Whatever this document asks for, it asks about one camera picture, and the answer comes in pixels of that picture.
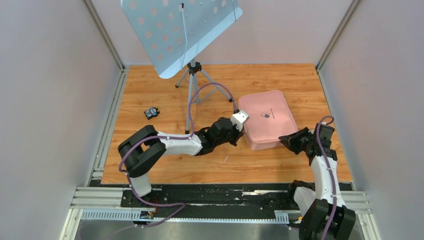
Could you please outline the pink medicine kit case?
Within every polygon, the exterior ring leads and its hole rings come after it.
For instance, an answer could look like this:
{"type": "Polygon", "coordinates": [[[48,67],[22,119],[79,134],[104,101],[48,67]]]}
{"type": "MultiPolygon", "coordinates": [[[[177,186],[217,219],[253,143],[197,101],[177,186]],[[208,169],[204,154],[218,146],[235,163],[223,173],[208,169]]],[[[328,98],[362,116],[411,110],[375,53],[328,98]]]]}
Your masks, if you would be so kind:
{"type": "Polygon", "coordinates": [[[249,115],[244,124],[244,137],[252,151],[280,147],[279,137],[298,131],[297,123],[280,90],[244,95],[238,107],[249,115]]]}

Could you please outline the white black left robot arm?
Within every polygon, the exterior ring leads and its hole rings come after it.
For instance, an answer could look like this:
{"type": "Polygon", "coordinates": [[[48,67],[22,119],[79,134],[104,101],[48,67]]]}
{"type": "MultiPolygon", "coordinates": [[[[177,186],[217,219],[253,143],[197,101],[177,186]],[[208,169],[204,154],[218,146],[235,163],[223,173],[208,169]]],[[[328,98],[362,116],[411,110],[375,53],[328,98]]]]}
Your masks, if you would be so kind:
{"type": "Polygon", "coordinates": [[[146,125],[118,146],[121,163],[118,169],[125,172],[135,190],[134,200],[140,206],[149,206],[153,201],[152,186],[148,172],[163,156],[210,154],[216,147],[229,143],[237,145],[244,134],[244,125],[249,117],[242,112],[230,118],[221,117],[211,126],[193,134],[169,134],[146,125]]]}

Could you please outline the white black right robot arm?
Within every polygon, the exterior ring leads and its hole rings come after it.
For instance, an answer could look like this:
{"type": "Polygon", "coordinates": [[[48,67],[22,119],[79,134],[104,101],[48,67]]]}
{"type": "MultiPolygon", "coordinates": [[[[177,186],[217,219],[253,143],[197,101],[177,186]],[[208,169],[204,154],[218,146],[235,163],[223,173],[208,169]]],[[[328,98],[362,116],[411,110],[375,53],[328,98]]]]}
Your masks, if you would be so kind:
{"type": "Polygon", "coordinates": [[[301,212],[301,240],[347,240],[356,223],[356,213],[347,207],[339,186],[338,157],[331,149],[334,131],[332,126],[318,123],[315,130],[306,127],[279,137],[289,151],[305,153],[314,176],[314,185],[294,180],[285,195],[286,204],[301,212]]]}

